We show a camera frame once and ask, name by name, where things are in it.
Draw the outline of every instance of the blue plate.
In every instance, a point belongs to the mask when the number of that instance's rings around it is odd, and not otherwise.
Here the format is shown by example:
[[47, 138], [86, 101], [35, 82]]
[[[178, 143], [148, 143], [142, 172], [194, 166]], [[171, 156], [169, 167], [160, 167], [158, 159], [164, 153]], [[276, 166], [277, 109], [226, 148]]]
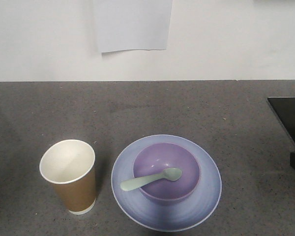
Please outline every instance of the blue plate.
[[[201, 180], [193, 193], [180, 203], [162, 206], [147, 199], [139, 189], [123, 191], [120, 183], [133, 178], [133, 162], [140, 151], [156, 143], [172, 143], [187, 149], [201, 166]], [[120, 208], [132, 220], [152, 230], [177, 232], [204, 222], [216, 209], [222, 192], [222, 181], [216, 164], [201, 147], [182, 137], [152, 135], [127, 146], [115, 161], [112, 190]]]

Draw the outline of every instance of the brown paper cup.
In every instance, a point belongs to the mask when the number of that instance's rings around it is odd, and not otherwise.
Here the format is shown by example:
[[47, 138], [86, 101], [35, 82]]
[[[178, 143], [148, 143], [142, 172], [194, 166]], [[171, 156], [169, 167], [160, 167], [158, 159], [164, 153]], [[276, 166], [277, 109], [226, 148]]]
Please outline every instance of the brown paper cup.
[[51, 146], [40, 160], [41, 175], [51, 183], [67, 209], [76, 215], [90, 211], [96, 200], [95, 152], [80, 140]]

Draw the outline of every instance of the mint green spoon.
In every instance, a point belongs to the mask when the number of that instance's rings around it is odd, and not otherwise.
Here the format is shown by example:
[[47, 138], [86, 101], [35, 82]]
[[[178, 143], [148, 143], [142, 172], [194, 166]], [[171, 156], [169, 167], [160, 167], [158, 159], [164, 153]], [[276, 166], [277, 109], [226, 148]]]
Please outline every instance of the mint green spoon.
[[167, 168], [158, 174], [125, 180], [120, 183], [120, 188], [124, 191], [130, 191], [162, 178], [170, 181], [176, 181], [181, 177], [181, 174], [182, 171], [179, 168]]

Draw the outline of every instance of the paper sheet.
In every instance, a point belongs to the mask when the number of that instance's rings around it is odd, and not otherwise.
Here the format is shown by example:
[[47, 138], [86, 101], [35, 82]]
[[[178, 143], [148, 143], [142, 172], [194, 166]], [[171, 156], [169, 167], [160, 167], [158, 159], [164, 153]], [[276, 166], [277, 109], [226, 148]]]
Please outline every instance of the paper sheet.
[[99, 52], [167, 48], [172, 0], [94, 0], [94, 6]]

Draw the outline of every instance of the white wall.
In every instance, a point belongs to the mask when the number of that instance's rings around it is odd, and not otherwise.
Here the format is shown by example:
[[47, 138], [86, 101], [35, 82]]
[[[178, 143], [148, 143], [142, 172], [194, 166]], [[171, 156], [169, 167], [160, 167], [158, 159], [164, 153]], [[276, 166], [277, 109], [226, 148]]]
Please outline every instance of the white wall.
[[93, 8], [0, 0], [0, 81], [295, 79], [295, 0], [174, 0], [167, 50], [107, 54]]

